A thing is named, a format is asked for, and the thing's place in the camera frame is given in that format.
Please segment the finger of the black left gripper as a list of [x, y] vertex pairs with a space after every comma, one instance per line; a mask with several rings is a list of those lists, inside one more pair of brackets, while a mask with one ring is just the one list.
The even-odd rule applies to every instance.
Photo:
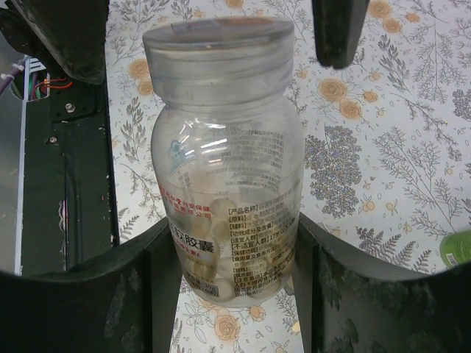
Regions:
[[369, 0], [312, 0], [319, 64], [345, 69], [353, 62]]
[[5, 1], [1, 33], [16, 51], [39, 59], [50, 73], [100, 85], [110, 2]]

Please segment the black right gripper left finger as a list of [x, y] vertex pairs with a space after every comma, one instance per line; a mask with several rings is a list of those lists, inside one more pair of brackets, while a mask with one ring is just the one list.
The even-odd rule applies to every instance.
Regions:
[[166, 219], [63, 273], [2, 273], [1, 350], [167, 352], [181, 277]]

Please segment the green pill bottle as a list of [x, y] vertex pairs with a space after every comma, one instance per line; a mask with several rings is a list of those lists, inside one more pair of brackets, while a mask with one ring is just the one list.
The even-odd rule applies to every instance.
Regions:
[[471, 257], [470, 230], [445, 236], [440, 243], [439, 254], [446, 268], [468, 263]]

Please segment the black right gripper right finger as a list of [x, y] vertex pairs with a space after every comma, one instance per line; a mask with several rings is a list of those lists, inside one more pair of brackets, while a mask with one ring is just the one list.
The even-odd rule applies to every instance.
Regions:
[[305, 352], [468, 352], [470, 265], [434, 275], [373, 257], [301, 215], [294, 294]]

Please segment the clear pill bottle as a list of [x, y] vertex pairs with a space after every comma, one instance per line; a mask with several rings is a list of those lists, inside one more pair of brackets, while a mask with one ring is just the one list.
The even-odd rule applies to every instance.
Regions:
[[223, 307], [272, 298], [294, 265], [304, 132], [285, 98], [248, 110], [167, 107], [152, 162], [182, 273]]

